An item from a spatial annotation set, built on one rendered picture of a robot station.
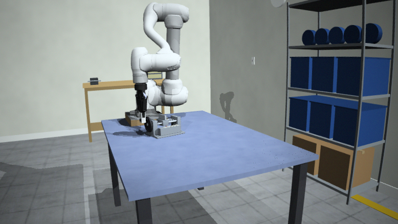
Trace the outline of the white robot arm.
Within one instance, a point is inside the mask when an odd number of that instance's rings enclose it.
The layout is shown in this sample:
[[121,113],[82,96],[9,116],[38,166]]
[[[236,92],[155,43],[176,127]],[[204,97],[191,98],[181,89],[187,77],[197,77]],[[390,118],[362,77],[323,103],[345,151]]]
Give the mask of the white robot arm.
[[[180,4],[150,3],[143,14],[145,34],[161,49],[148,54],[145,47],[137,47],[131,53],[133,83],[146,84],[146,117],[158,117],[156,106],[179,106],[187,102],[188,90],[179,78],[180,28],[189,20],[189,9]],[[153,29],[156,22],[164,22],[166,41]],[[166,72],[162,86],[148,79],[148,72]]]

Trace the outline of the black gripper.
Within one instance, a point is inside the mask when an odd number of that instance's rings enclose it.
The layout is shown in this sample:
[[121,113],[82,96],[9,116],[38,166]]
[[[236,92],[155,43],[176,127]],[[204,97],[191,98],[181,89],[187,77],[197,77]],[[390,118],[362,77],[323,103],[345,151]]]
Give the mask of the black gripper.
[[[141,118],[140,123],[146,123],[145,112],[147,111],[148,96],[146,96],[145,90],[147,90],[147,83],[146,84],[135,84],[135,90],[137,91],[137,94],[135,95],[135,97],[136,97],[136,101],[137,101],[137,108],[139,110],[139,118]],[[139,104],[138,104],[138,101],[139,101]]]

